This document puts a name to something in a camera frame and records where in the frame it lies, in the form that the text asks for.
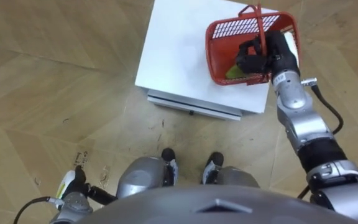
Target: wooden floor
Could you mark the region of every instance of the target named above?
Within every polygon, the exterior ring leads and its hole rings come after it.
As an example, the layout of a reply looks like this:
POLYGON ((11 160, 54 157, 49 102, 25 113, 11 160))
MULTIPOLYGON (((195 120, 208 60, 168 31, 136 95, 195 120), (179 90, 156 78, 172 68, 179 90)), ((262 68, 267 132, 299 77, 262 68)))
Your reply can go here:
MULTIPOLYGON (((358 0, 262 5, 298 19, 302 76, 317 77, 344 117, 337 140, 358 164, 358 0)), ((134 80, 152 6, 153 0, 0 0, 1 224, 30 199, 55 195, 75 164, 85 164, 92 184, 115 193, 131 161, 165 147, 177 152, 181 184, 198 182, 209 154, 221 151, 226 165, 252 173, 263 189, 296 195, 305 186, 273 92, 264 114, 240 122, 146 101, 134 80)), ((315 107, 336 127, 326 108, 315 107)), ((21 223, 47 223, 54 213, 34 205, 21 223)))

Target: black wire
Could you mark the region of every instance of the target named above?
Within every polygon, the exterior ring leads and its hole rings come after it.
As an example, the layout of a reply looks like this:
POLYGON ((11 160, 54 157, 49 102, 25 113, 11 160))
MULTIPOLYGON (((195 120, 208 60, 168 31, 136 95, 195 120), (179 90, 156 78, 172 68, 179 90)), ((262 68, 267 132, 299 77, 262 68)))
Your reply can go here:
POLYGON ((27 203, 19 210, 19 212, 17 213, 17 215, 16 215, 16 217, 15 217, 15 219, 14 219, 14 221, 13 221, 13 224, 17 224, 17 221, 19 221, 20 216, 22 215, 22 213, 24 212, 24 210, 25 210, 28 206, 30 206, 30 205, 32 205, 32 204, 34 204, 34 203, 38 203, 38 202, 48 202, 49 199, 50 199, 50 197, 39 197, 39 198, 35 198, 35 199, 33 199, 33 200, 27 202, 27 203))
POLYGON ((313 91, 313 93, 317 96, 318 100, 325 106, 327 107, 327 109, 330 110, 330 112, 332 112, 332 114, 335 115, 335 117, 338 119, 339 124, 338 127, 333 131, 333 134, 338 133, 342 127, 343 127, 343 118, 342 116, 338 113, 338 111, 335 110, 335 108, 333 106, 331 106, 323 97, 323 95, 320 92, 320 89, 318 88, 318 85, 314 85, 311 87, 311 90, 313 91))
POLYGON ((309 185, 307 185, 305 187, 305 189, 303 189, 302 192, 298 195, 297 198, 298 199, 303 199, 305 197, 305 195, 309 192, 309 190, 310 190, 310 187, 309 187, 309 185))
MULTIPOLYGON (((336 127, 336 129, 333 131, 333 134, 337 134, 342 128, 343 128, 343 118, 342 116, 338 113, 337 110, 335 110, 335 108, 333 106, 331 106, 326 99, 324 99, 323 95, 320 92, 320 89, 318 88, 318 85, 314 85, 311 87, 311 90, 313 91, 313 93, 317 96, 318 100, 325 106, 327 107, 327 109, 330 110, 330 112, 332 112, 332 114, 335 115, 335 117, 338 119, 339 124, 336 127)), ((310 191, 310 187, 309 185, 307 185, 302 192, 298 195, 298 199, 303 199, 303 197, 305 197, 305 195, 310 191)))

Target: red plastic basket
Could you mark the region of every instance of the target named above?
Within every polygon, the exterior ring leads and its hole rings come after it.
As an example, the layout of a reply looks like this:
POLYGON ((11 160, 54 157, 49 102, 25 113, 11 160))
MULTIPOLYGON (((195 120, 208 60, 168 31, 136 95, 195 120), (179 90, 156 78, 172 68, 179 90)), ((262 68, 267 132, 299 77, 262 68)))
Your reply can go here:
MULTIPOLYGON (((259 35, 261 37, 262 54, 266 55, 264 32, 268 30, 292 32, 298 48, 298 55, 300 55, 296 22, 292 15, 287 12, 262 14, 260 4, 257 5, 257 8, 249 5, 239 12, 238 17, 215 21, 209 25, 206 31, 206 57, 212 79, 219 85, 238 83, 253 85, 269 82, 270 74, 252 74, 247 78, 226 78, 226 72, 235 64, 239 45, 245 41, 252 40, 259 35), (243 13, 248 8, 252 8, 254 11, 243 13)), ((255 54, 255 50, 250 48, 249 53, 255 54)))

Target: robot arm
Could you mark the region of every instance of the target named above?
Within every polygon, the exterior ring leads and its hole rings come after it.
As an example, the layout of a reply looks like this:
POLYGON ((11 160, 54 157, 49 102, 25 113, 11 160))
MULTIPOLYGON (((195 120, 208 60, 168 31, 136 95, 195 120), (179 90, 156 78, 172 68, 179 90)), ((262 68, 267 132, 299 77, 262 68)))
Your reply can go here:
POLYGON ((304 86, 319 93, 316 79, 301 82, 292 35, 268 32, 269 67, 277 95, 277 116, 307 173, 311 202, 358 220, 358 167, 347 157, 304 86))

